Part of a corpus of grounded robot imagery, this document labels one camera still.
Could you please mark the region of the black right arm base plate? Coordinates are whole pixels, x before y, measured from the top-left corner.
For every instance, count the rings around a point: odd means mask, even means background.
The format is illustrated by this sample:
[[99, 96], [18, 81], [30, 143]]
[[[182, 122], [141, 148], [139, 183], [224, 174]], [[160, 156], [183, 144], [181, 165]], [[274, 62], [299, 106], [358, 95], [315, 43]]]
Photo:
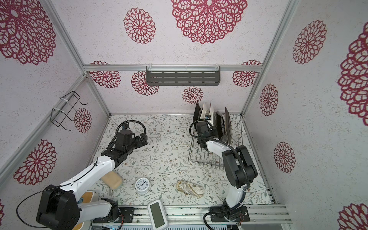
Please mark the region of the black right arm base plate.
[[224, 211], [225, 206], [211, 207], [209, 211], [212, 213], [210, 218], [212, 222], [249, 222], [250, 215], [246, 206], [239, 206], [230, 212], [213, 214], [213, 212]]

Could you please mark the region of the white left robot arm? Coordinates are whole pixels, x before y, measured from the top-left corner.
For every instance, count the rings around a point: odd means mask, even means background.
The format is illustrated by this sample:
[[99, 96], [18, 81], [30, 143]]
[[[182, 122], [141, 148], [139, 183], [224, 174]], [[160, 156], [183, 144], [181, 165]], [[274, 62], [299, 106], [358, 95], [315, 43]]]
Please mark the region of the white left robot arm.
[[147, 144], [147, 135], [135, 136], [129, 129], [119, 131], [112, 145], [93, 164], [59, 186], [48, 186], [41, 195], [36, 221], [52, 230], [71, 230], [92, 219], [118, 220], [118, 203], [102, 198], [79, 204], [82, 195], [107, 173], [117, 168], [133, 150]]

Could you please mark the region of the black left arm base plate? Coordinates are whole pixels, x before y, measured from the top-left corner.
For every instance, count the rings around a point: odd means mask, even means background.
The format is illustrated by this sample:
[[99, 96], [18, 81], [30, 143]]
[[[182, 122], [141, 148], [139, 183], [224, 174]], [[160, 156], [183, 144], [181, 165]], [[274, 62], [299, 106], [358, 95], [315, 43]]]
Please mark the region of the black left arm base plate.
[[95, 218], [93, 223], [131, 223], [134, 217], [134, 208], [113, 208], [113, 210], [104, 218]]

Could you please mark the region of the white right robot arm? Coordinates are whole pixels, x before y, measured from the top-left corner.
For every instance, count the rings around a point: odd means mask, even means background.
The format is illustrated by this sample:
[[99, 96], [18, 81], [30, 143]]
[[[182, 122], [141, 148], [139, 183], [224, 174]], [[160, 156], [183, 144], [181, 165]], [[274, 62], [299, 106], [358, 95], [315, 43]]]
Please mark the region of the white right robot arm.
[[193, 125], [196, 126], [197, 135], [192, 134], [191, 136], [203, 142], [208, 152], [222, 158], [227, 179], [231, 184], [221, 209], [212, 210], [206, 216], [234, 215], [240, 211], [247, 189], [258, 176], [250, 153], [244, 145], [233, 147], [211, 136], [212, 125], [204, 119], [193, 122]]

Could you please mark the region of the white square plate black rim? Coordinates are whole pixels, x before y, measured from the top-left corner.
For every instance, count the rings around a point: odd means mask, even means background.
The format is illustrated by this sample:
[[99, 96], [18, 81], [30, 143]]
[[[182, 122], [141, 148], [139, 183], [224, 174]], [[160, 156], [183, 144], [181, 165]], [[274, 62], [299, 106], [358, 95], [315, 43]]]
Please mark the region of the white square plate black rim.
[[216, 125], [215, 108], [214, 108], [214, 106], [211, 103], [209, 104], [208, 121], [210, 122], [210, 124], [212, 126], [215, 126]]

